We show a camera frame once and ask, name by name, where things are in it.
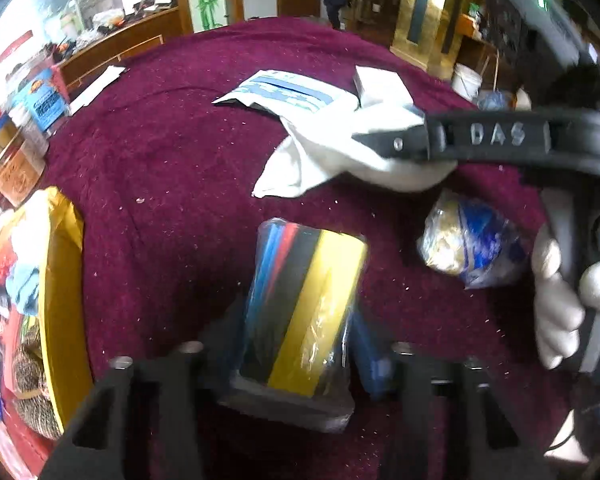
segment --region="maroon tablecloth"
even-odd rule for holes
[[[95,376],[107,360],[165,354],[219,316],[254,269],[256,229],[282,217],[362,234],[370,257],[361,295],[403,340],[491,368],[524,425],[546,446],[567,412],[566,378],[544,371],[534,345],[533,285],[463,290],[427,269],[415,241],[440,187],[405,195],[343,176],[303,197],[257,199],[253,184],[285,137],[279,121],[211,101],[260,69],[315,77],[355,92],[355,65],[400,74],[425,111],[466,107],[446,84],[387,50],[288,18],[182,38],[130,60],[129,70],[52,140],[45,185],[85,220],[84,317]],[[463,166],[444,186],[487,200],[530,237],[543,222],[516,170]],[[354,376],[356,412],[344,435],[254,420],[207,403],[203,457],[211,478],[376,477],[398,417],[371,403]]]

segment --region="black cable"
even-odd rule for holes
[[[569,439],[574,435],[574,433],[575,433],[575,428],[573,430],[571,430],[571,433],[567,435],[567,438],[565,438],[561,442],[558,442],[558,444],[554,444],[553,446],[549,446],[548,449],[547,449],[547,451],[554,451],[554,450],[558,449],[559,447],[564,446],[569,441]]]

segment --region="wooden counter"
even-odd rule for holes
[[[183,35],[179,7],[143,18],[90,44],[59,64],[69,92],[99,76],[107,66]]]

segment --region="clear plastic bag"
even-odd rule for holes
[[[207,384],[221,404],[317,431],[346,427],[354,408],[347,342],[365,255],[366,244],[349,235],[282,219],[260,226],[244,307],[234,304],[201,337],[216,371]]]
[[[515,283],[527,260],[512,222],[484,202],[446,189],[427,217],[418,252],[427,267],[458,276],[466,288]]]

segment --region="white glove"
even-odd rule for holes
[[[600,262],[587,269],[578,294],[562,279],[560,247],[546,225],[536,237],[531,267],[536,278],[536,344],[542,364],[551,370],[580,345],[578,329],[585,307],[600,310]]]

